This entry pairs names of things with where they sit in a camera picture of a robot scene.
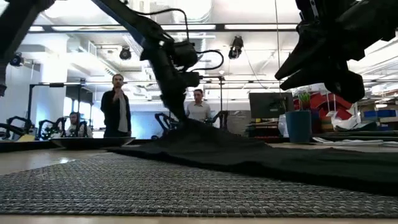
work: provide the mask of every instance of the white shirt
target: white shirt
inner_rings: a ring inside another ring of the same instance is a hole
[[[76,125],[71,124],[69,126],[69,128],[67,129],[67,131],[66,131],[67,132],[67,136],[71,135],[71,133],[72,132],[74,133],[75,131],[76,131]],[[84,137],[84,134],[85,134],[85,126],[81,125],[80,129],[79,129],[79,132],[78,132],[78,137]],[[87,126],[87,136],[89,138],[93,137],[93,132],[92,132],[92,130],[91,130],[91,128],[89,126]]]
[[[129,128],[127,126],[127,111],[126,111],[126,99],[124,98],[124,93],[120,94],[119,96],[120,101],[120,120],[119,120],[119,128],[118,131],[127,133]]]
[[[205,102],[199,104],[191,102],[187,106],[187,116],[190,119],[204,122],[206,119],[211,118],[210,106]]]

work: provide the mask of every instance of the man in black jacket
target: man in black jacket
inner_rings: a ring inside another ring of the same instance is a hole
[[[123,93],[124,78],[120,74],[112,77],[113,89],[102,96],[101,111],[105,117],[104,137],[130,137],[131,113],[129,98]]]

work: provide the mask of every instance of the black jacket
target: black jacket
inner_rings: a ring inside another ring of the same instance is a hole
[[[116,100],[113,103],[113,96],[115,95],[115,91],[107,91],[102,96],[101,100],[101,111],[105,116],[105,126],[108,129],[112,129],[113,131],[117,131],[119,128],[120,121],[120,100]],[[131,131],[131,113],[130,113],[130,104],[129,98],[124,95],[124,99],[126,100],[126,116],[127,116],[127,127],[128,130]]]

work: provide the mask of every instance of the computer monitor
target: computer monitor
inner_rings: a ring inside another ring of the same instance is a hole
[[[292,93],[250,93],[251,118],[279,118],[294,110]]]

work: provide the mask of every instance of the man in gray shirt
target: man in gray shirt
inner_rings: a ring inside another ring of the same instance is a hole
[[[187,106],[188,118],[204,122],[206,119],[211,118],[210,106],[203,102],[203,91],[197,89],[193,91],[195,101]]]

